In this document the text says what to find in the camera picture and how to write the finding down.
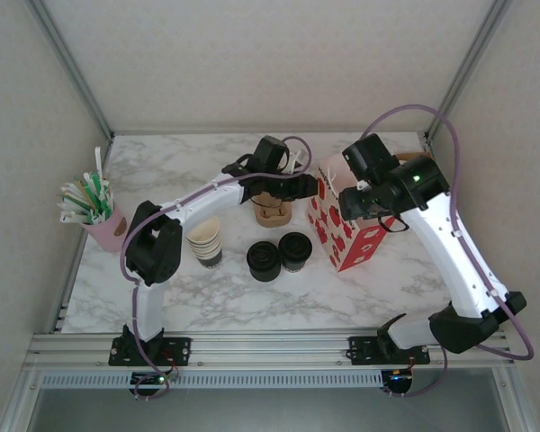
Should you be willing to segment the aluminium frame post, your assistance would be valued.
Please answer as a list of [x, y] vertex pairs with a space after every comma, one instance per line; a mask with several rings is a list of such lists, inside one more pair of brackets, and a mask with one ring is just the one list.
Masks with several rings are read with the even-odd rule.
[[514, 0], [492, 0], [438, 107], [449, 116]]
[[40, 26], [45, 38], [64, 69], [70, 84], [75, 88], [77, 95], [85, 105], [95, 125], [109, 143], [113, 142], [114, 131], [107, 121], [99, 103], [86, 82], [79, 65], [69, 46], [67, 45], [59, 27], [44, 0], [22, 0], [36, 23]]

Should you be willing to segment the brown pulp cup carrier stack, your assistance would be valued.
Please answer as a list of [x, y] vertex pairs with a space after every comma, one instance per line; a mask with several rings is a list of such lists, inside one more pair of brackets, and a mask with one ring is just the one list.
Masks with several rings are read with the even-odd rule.
[[251, 199], [256, 222], [264, 228], [279, 228], [287, 225], [292, 218], [292, 205], [269, 193], [261, 193]]

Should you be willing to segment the paper cup stack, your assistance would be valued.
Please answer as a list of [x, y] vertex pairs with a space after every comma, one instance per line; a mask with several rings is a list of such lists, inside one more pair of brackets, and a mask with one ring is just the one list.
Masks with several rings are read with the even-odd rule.
[[214, 268], [222, 260], [220, 222], [211, 217], [193, 229], [186, 240], [194, 256], [205, 268]]

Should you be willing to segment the red white patterned gift bag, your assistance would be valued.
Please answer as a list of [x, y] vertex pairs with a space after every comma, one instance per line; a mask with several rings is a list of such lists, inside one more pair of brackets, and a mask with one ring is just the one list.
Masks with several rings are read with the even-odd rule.
[[339, 194], [357, 184], [341, 154], [322, 159], [315, 173], [318, 193], [310, 198], [307, 220], [328, 261], [338, 272], [368, 261], [387, 234], [376, 220], [342, 218]]

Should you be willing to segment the black plastic cup lid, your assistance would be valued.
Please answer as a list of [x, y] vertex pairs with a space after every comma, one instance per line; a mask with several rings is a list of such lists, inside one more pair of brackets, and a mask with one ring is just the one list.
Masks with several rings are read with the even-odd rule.
[[287, 268], [302, 268], [310, 258], [313, 246], [311, 240], [303, 233], [289, 232], [283, 235], [278, 243], [278, 250]]

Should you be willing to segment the brown cardboard tray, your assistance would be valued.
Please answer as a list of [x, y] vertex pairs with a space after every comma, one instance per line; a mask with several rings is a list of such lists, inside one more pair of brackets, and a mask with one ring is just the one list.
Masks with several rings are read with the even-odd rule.
[[428, 152], [428, 151], [401, 152], [401, 153], [396, 153], [395, 157], [401, 163], [411, 161], [411, 160], [413, 160], [415, 158], [418, 158], [418, 157], [425, 157], [425, 158], [430, 158], [430, 159], [434, 158], [432, 156], [432, 154], [430, 152]]

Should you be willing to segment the black plastic lids stack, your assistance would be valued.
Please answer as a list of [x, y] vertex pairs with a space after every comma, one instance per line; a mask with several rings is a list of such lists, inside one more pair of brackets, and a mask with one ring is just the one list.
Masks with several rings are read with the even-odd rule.
[[247, 251], [247, 265], [251, 275], [262, 283], [272, 282], [281, 272], [278, 247], [269, 241], [258, 241]]

